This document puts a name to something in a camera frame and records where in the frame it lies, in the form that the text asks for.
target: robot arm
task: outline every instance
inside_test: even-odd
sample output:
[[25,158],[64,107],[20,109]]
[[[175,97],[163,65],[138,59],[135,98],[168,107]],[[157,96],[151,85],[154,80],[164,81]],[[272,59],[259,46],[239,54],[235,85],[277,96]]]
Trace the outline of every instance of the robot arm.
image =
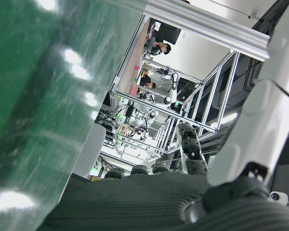
[[289,133],[289,7],[275,27],[259,81],[219,151],[208,181],[216,186],[240,175],[267,183]]
[[197,133],[189,124],[178,124],[176,134],[181,151],[182,170],[184,173],[207,174],[208,167],[201,153]]
[[167,96],[163,103],[156,103],[156,105],[160,107],[169,107],[171,103],[175,103],[177,101],[177,88],[180,76],[178,73],[173,73],[171,76],[166,76],[169,80],[171,80],[172,86],[169,90],[169,96]]

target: metal rail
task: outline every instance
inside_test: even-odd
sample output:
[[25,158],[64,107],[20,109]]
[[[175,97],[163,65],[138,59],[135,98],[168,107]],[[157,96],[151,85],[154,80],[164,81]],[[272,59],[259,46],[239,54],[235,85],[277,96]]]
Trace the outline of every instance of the metal rail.
[[[154,64],[154,65],[156,65],[156,66],[162,67],[162,68],[164,68],[164,69],[167,68],[165,65],[160,64],[160,63],[158,63],[158,62],[155,62],[155,61],[153,61],[153,60],[151,60],[151,59],[147,59],[147,58],[145,58],[145,57],[143,57],[143,61],[146,61],[146,62],[148,62],[148,63],[151,63],[151,64]],[[181,72],[181,71],[178,71],[178,70],[176,70],[176,69],[170,68],[170,70],[173,70],[174,72],[177,72],[177,73],[180,75],[180,77],[185,78],[185,79],[187,79],[187,80],[189,80],[189,81],[191,81],[191,82],[194,82],[194,83],[202,83],[202,82],[203,82],[202,80],[197,79],[197,78],[194,77],[194,76],[187,75],[187,74],[185,74],[185,73],[183,73],[183,72]]]
[[194,95],[202,88],[204,87],[204,84],[199,85],[198,87],[196,87],[196,89],[186,98],[186,100],[184,101],[183,105],[187,104],[187,102],[194,97]]
[[160,108],[160,107],[158,107],[158,106],[156,106],[156,105],[154,105],[154,104],[146,103],[146,102],[144,102],[143,100],[137,99],[137,98],[135,98],[135,97],[132,97],[132,96],[127,95],[127,94],[124,94],[124,93],[119,92],[119,91],[116,92],[116,95],[121,96],[121,97],[123,97],[123,98],[126,98],[126,99],[128,99],[128,100],[132,100],[132,101],[134,101],[134,102],[140,103],[140,104],[145,105],[145,106],[147,106],[147,107],[149,107],[149,108],[152,108],[152,109],[154,109],[154,110],[158,110],[158,111],[161,111],[161,112],[163,112],[163,113],[166,113],[166,114],[168,114],[168,115],[170,115],[170,116],[172,116],[172,117],[175,117],[175,118],[177,118],[177,119],[179,119],[179,120],[181,120],[181,121],[183,121],[183,122],[189,123],[189,124],[191,124],[191,125],[194,125],[194,126],[196,126],[196,127],[198,127],[198,128],[204,128],[205,130],[207,130],[207,131],[209,131],[209,132],[215,133],[215,130],[212,129],[210,126],[205,125],[205,124],[202,124],[202,123],[199,123],[199,122],[196,122],[196,121],[194,121],[194,120],[192,120],[192,119],[189,119],[189,118],[184,118],[184,117],[182,117],[181,115],[173,112],[173,111],[170,110],[170,109]]
[[218,116],[217,116],[217,127],[216,127],[217,129],[220,129],[220,127],[221,127],[221,120],[223,118],[223,114],[225,112],[227,101],[228,101],[228,98],[230,95],[230,90],[231,90],[233,78],[235,76],[236,65],[237,65],[237,62],[239,60],[239,55],[240,55],[239,53],[236,53],[235,57],[233,59],[232,67],[230,70],[230,76],[229,76],[229,79],[228,79],[228,82],[227,82],[227,85],[225,88],[225,94],[223,97],[222,105],[221,105],[220,111],[219,111]]
[[174,0],[149,0],[145,15],[264,61],[269,36],[198,7]]
[[[212,84],[212,88],[211,88],[211,92],[210,92],[210,95],[209,95],[209,98],[208,98],[208,102],[207,102],[206,108],[205,108],[205,110],[203,112],[203,115],[202,115],[202,118],[201,118],[201,122],[203,124],[205,124],[207,122],[207,118],[208,118],[209,111],[210,111],[210,108],[211,108],[211,105],[212,105],[212,101],[213,101],[213,97],[214,97],[214,94],[215,94],[217,82],[218,82],[218,80],[220,78],[220,75],[221,75],[221,69],[222,69],[222,65],[218,67],[218,69],[216,71],[216,74],[215,74],[215,78],[214,78],[214,81],[213,81],[213,84]],[[198,132],[198,135],[201,136],[202,132],[203,132],[203,128],[200,128],[199,132]]]
[[195,105],[194,105],[193,113],[192,113],[192,116],[191,116],[191,118],[192,118],[193,120],[195,120],[195,118],[196,118],[196,115],[197,115],[197,111],[198,111],[198,108],[199,108],[199,104],[200,104],[200,100],[201,100],[201,97],[202,97],[203,90],[204,90],[204,86],[202,86],[202,88],[200,89],[200,92],[199,92],[199,94],[198,94],[197,101],[196,101],[196,103],[195,103]]

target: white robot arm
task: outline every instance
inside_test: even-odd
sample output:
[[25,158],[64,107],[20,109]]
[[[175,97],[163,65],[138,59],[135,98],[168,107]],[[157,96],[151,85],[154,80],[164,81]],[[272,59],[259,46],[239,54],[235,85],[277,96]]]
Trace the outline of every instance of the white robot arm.
[[171,103],[175,103],[177,101],[177,88],[180,76],[178,73],[173,73],[171,76],[166,76],[169,80],[171,80],[172,86],[169,90],[169,96],[164,98],[163,103],[156,103],[156,105],[160,107],[169,107]]
[[242,173],[267,183],[289,133],[289,7],[275,27],[259,81],[218,152],[208,181],[216,186]]

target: metal beam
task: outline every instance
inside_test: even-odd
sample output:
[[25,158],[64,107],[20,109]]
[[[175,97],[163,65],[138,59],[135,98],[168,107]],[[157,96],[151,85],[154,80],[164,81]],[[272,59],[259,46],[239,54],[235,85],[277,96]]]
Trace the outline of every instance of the metal beam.
[[127,165],[130,165],[130,166],[135,166],[135,164],[133,164],[133,163],[127,161],[127,160],[122,160],[121,158],[118,158],[118,157],[116,157],[116,156],[114,156],[114,155],[110,155],[110,154],[105,153],[105,152],[103,152],[103,151],[100,151],[100,155],[107,156],[107,157],[109,157],[109,158],[111,158],[111,159],[117,160],[117,161],[119,161],[119,162],[122,162],[122,163],[127,164]]
[[[210,92],[210,95],[209,95],[209,98],[208,98],[208,102],[207,102],[206,108],[204,109],[204,112],[203,112],[203,115],[202,115],[202,118],[201,118],[201,123],[202,124],[205,124],[207,122],[207,118],[208,118],[209,111],[210,111],[210,108],[211,108],[211,104],[212,104],[212,101],[213,101],[213,97],[214,97],[215,89],[216,89],[216,86],[217,86],[217,82],[218,82],[218,80],[220,78],[220,75],[221,75],[221,69],[222,69],[222,66],[219,66],[218,69],[217,69],[217,72],[215,74],[215,78],[214,78],[214,81],[213,81],[213,84],[212,84],[212,88],[211,88],[211,92]],[[201,136],[202,132],[203,132],[203,128],[200,128],[199,132],[198,132],[198,135]]]
[[168,127],[167,136],[166,136],[166,138],[164,139],[164,143],[163,143],[163,149],[164,149],[164,150],[165,150],[166,145],[167,145],[167,143],[168,143],[168,139],[169,139],[169,136],[170,136],[172,127],[173,127],[174,120],[175,120],[175,118],[171,118],[171,122],[170,122],[170,125],[169,125],[169,127]]
[[173,133],[172,133],[172,136],[171,136],[171,139],[170,139],[170,143],[169,143],[169,147],[168,147],[168,151],[171,149],[171,145],[173,143],[173,140],[174,140],[174,137],[176,135],[176,129],[177,129],[177,125],[179,124],[180,120],[177,119],[176,123],[175,123],[175,126],[174,126],[174,130],[173,130]]
[[210,126],[202,124],[202,123],[199,123],[199,122],[196,122],[196,121],[194,121],[192,119],[189,119],[189,118],[184,118],[181,115],[175,113],[174,111],[172,111],[170,109],[161,108],[161,107],[158,107],[158,106],[156,106],[154,104],[151,104],[151,103],[146,103],[143,100],[137,99],[135,97],[132,97],[132,96],[127,95],[127,94],[124,94],[124,93],[119,92],[119,91],[116,92],[116,95],[121,96],[121,97],[123,97],[125,99],[128,99],[128,100],[140,103],[140,104],[145,105],[145,106],[147,106],[149,108],[152,108],[154,110],[158,110],[160,112],[163,112],[163,113],[165,113],[165,114],[167,114],[169,116],[175,117],[175,118],[177,118],[177,119],[179,119],[179,120],[181,120],[183,122],[189,123],[190,125],[195,125],[198,128],[204,128],[205,130],[207,130],[209,132],[215,133],[215,130],[212,129]]
[[186,105],[186,111],[185,111],[185,115],[184,115],[185,118],[188,117],[188,113],[189,113],[189,110],[191,109],[193,98],[194,98],[194,96],[189,100],[188,104]]
[[208,155],[208,154],[211,154],[211,153],[216,153],[216,152],[218,152],[218,150],[211,150],[211,151],[207,151],[207,152],[204,152],[204,153],[202,153],[203,155]]
[[158,148],[161,147],[161,145],[164,141],[165,131],[168,129],[168,127],[169,127],[169,122],[166,122],[166,124],[160,128],[161,129],[160,137],[158,139],[158,143],[157,143],[156,147],[158,147]]
[[[150,148],[152,148],[152,149],[156,149],[156,150],[158,150],[158,151],[166,152],[166,151],[164,151],[164,150],[162,150],[162,149],[160,149],[160,148],[156,148],[156,147],[153,147],[153,146],[151,146],[151,145],[149,145],[149,144],[145,144],[145,143],[139,142],[139,141],[137,141],[137,140],[134,140],[134,139],[132,139],[132,138],[130,138],[130,137],[123,136],[122,134],[116,134],[116,135],[125,137],[125,138],[127,138],[127,139],[129,139],[129,140],[132,140],[132,141],[134,141],[134,142],[136,142],[136,143],[139,143],[139,144],[143,144],[144,146],[150,147]],[[133,144],[133,143],[130,143],[130,142],[126,141],[126,140],[121,140],[121,139],[117,138],[117,141],[123,142],[123,143],[128,144],[128,145],[130,145],[130,146],[133,146],[133,147],[135,147],[135,148],[143,149],[143,150],[145,150],[145,151],[147,151],[147,152],[149,152],[149,153],[151,153],[151,154],[159,155],[159,154],[155,153],[155,152],[152,151],[152,150],[148,150],[148,149],[146,149],[146,148],[139,147],[138,145],[135,145],[135,144]]]
[[201,140],[204,140],[204,139],[209,138],[209,137],[214,136],[214,135],[215,135],[214,133],[207,132],[206,134],[199,136],[198,140],[201,141]]
[[224,140],[224,138],[216,139],[216,140],[210,140],[205,138],[204,140],[209,140],[209,142],[201,144],[201,148],[207,148],[213,145],[220,145],[220,143]]
[[226,85],[226,88],[225,88],[225,94],[223,96],[223,101],[222,101],[222,104],[221,104],[221,108],[220,108],[220,111],[219,111],[218,116],[217,116],[217,127],[216,127],[217,129],[220,129],[220,127],[221,127],[221,120],[223,118],[223,114],[225,112],[227,101],[228,101],[228,98],[229,98],[229,95],[230,95],[233,78],[234,78],[235,72],[236,72],[236,65],[237,65],[237,62],[239,60],[239,55],[240,54],[237,52],[235,54],[234,59],[233,59],[233,63],[232,63],[231,70],[230,70],[229,79],[227,81],[227,85]]
[[184,101],[183,105],[187,104],[187,102],[189,100],[191,100],[191,98],[194,97],[194,95],[203,87],[203,85],[199,85],[198,87],[196,87],[196,89],[186,98],[186,100]]
[[199,95],[198,95],[198,98],[197,98],[197,101],[194,105],[194,109],[193,109],[193,113],[192,113],[192,116],[191,118],[193,120],[195,120],[196,118],[196,115],[197,115],[197,111],[198,111],[198,108],[199,108],[199,105],[200,105],[200,100],[201,100],[201,97],[202,97],[202,93],[203,93],[203,90],[204,90],[204,85],[202,85],[201,89],[200,89],[200,92],[199,92]]
[[[159,66],[159,67],[161,67],[161,68],[166,69],[166,66],[165,66],[165,65],[160,64],[160,63],[158,63],[158,62],[155,62],[155,61],[153,61],[153,60],[151,60],[151,59],[147,59],[147,58],[143,57],[143,61],[149,62],[149,63],[151,63],[151,64],[154,64],[154,65],[156,65],[156,66]],[[177,73],[180,75],[180,77],[182,77],[182,78],[184,78],[184,79],[187,79],[187,80],[189,80],[189,81],[191,81],[191,82],[194,82],[194,83],[202,83],[202,82],[203,82],[202,80],[197,79],[196,77],[187,75],[187,74],[185,74],[185,73],[183,73],[183,72],[181,72],[181,71],[178,71],[178,70],[176,70],[176,69],[170,68],[170,70],[173,70],[173,71],[177,72]]]
[[144,14],[264,61],[269,36],[176,0],[149,0]]

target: aluminum frame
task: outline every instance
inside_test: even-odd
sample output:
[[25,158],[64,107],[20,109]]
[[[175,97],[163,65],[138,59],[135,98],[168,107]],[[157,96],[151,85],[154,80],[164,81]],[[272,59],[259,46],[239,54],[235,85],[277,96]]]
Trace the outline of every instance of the aluminum frame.
[[110,92],[115,92],[117,90],[117,87],[118,87],[118,83],[120,82],[122,76],[123,76],[123,73],[126,69],[126,66],[127,66],[127,63],[130,61],[130,58],[131,58],[131,55],[135,49],[135,46],[138,42],[138,39],[140,37],[140,34],[147,22],[149,18],[145,15],[142,16],[142,18],[140,19],[139,21],[139,24],[138,24],[138,27],[132,37],[132,40],[130,42],[130,45],[128,46],[128,49],[127,51],[125,52],[124,56],[123,56],[123,59],[122,59],[122,62],[121,62],[121,65],[119,66],[118,70],[117,70],[117,73],[115,75],[115,80],[116,82],[112,83],[110,88],[109,88],[109,91]]
[[193,100],[193,97],[196,95],[196,93],[203,88],[204,84],[200,84],[196,89],[186,98],[183,105],[186,105],[189,101]]
[[215,132],[215,130],[212,129],[210,126],[205,125],[205,124],[201,124],[201,123],[196,122],[196,121],[194,121],[194,120],[192,120],[190,118],[181,117],[179,114],[173,112],[172,110],[161,108],[161,107],[157,107],[157,106],[155,106],[153,104],[147,104],[146,102],[144,102],[144,101],[142,101],[142,100],[140,100],[138,98],[132,97],[130,95],[124,94],[124,93],[119,92],[119,91],[116,92],[116,95],[121,96],[121,97],[123,97],[125,99],[128,99],[128,100],[132,100],[134,102],[140,103],[142,105],[146,105],[147,107],[152,108],[154,110],[158,110],[158,111],[164,112],[164,113],[166,113],[166,114],[168,114],[168,115],[170,115],[172,117],[175,117],[175,118],[177,118],[177,119],[179,119],[179,120],[181,120],[183,122],[189,123],[189,124],[194,125],[196,127],[199,127],[199,128],[203,127],[203,128],[205,128],[205,130],[207,130],[209,132],[213,132],[213,133]]
[[268,35],[193,5],[174,0],[149,0],[144,14],[260,61],[269,58]]
[[236,72],[236,66],[237,66],[237,63],[239,61],[239,56],[240,56],[240,53],[237,52],[235,54],[234,59],[233,59],[233,63],[232,63],[231,70],[230,70],[229,79],[227,81],[227,85],[226,85],[226,88],[225,88],[225,95],[223,97],[221,108],[220,108],[220,111],[219,111],[218,116],[217,116],[217,127],[216,127],[217,129],[220,129],[220,127],[221,127],[221,120],[223,118],[223,114],[225,112],[227,101],[228,101],[228,98],[229,98],[229,95],[230,95],[233,79],[234,79],[235,72]]
[[[205,124],[207,122],[207,118],[208,118],[208,115],[209,115],[209,111],[210,111],[210,108],[211,108],[211,105],[212,105],[212,101],[213,101],[213,97],[214,97],[214,94],[215,94],[215,90],[216,90],[216,87],[217,87],[217,82],[218,82],[218,80],[220,78],[220,75],[221,75],[222,67],[223,67],[222,65],[219,66],[218,69],[215,72],[215,78],[214,78],[214,81],[213,81],[213,84],[212,84],[211,92],[210,92],[210,95],[209,95],[209,98],[208,98],[208,102],[207,102],[206,108],[204,110],[202,119],[201,119],[201,123],[203,123],[203,124]],[[200,128],[199,132],[198,132],[198,135],[201,136],[202,132],[203,132],[203,128]]]
[[[159,151],[159,152],[165,153],[165,154],[170,154],[170,153],[175,152],[175,151],[177,151],[177,150],[179,149],[179,147],[175,147],[175,148],[173,148],[173,149],[170,149],[169,151],[165,151],[165,150],[163,150],[163,149],[161,149],[161,148],[154,147],[154,146],[152,146],[152,145],[150,145],[150,144],[143,143],[143,142],[141,142],[141,141],[139,141],[139,140],[135,140],[135,139],[133,139],[133,138],[131,138],[131,137],[127,137],[127,136],[125,136],[125,135],[123,135],[123,134],[118,134],[118,133],[116,133],[115,135],[116,135],[116,136],[122,136],[122,137],[124,137],[124,138],[126,138],[126,139],[129,139],[129,140],[133,141],[133,142],[136,142],[136,143],[141,144],[141,145],[145,145],[145,146],[147,146],[147,147],[149,147],[149,148],[155,149],[156,151]],[[126,140],[121,140],[121,139],[118,138],[117,141],[122,142],[122,143],[125,143],[125,144],[128,144],[128,145],[133,146],[133,147],[136,147],[136,148],[140,148],[140,149],[145,150],[145,151],[147,151],[147,152],[149,152],[149,153],[151,153],[151,154],[154,154],[154,155],[160,155],[160,154],[157,154],[156,152],[154,152],[154,151],[152,151],[152,150],[148,150],[148,149],[146,149],[146,148],[139,147],[138,145],[135,145],[135,144],[133,144],[133,143],[130,143],[130,142],[126,141]]]
[[[161,68],[164,68],[164,69],[167,68],[167,66],[165,66],[165,65],[163,65],[163,64],[160,64],[160,63],[158,63],[158,62],[155,62],[155,61],[153,61],[153,60],[151,60],[151,59],[147,59],[147,58],[145,58],[145,57],[142,57],[142,60],[143,60],[143,61],[146,61],[146,62],[148,62],[148,63],[150,63],[150,64],[154,64],[154,65],[156,65],[156,66],[159,66],[159,67],[161,67]],[[185,73],[183,73],[182,71],[179,71],[179,70],[176,70],[176,69],[173,69],[173,68],[171,68],[171,70],[174,71],[174,72],[176,72],[176,73],[178,73],[178,74],[180,75],[180,77],[185,78],[185,79],[187,79],[187,80],[189,80],[189,81],[191,81],[191,82],[194,82],[194,83],[203,83],[202,80],[197,79],[197,78],[194,77],[194,76],[185,74]]]

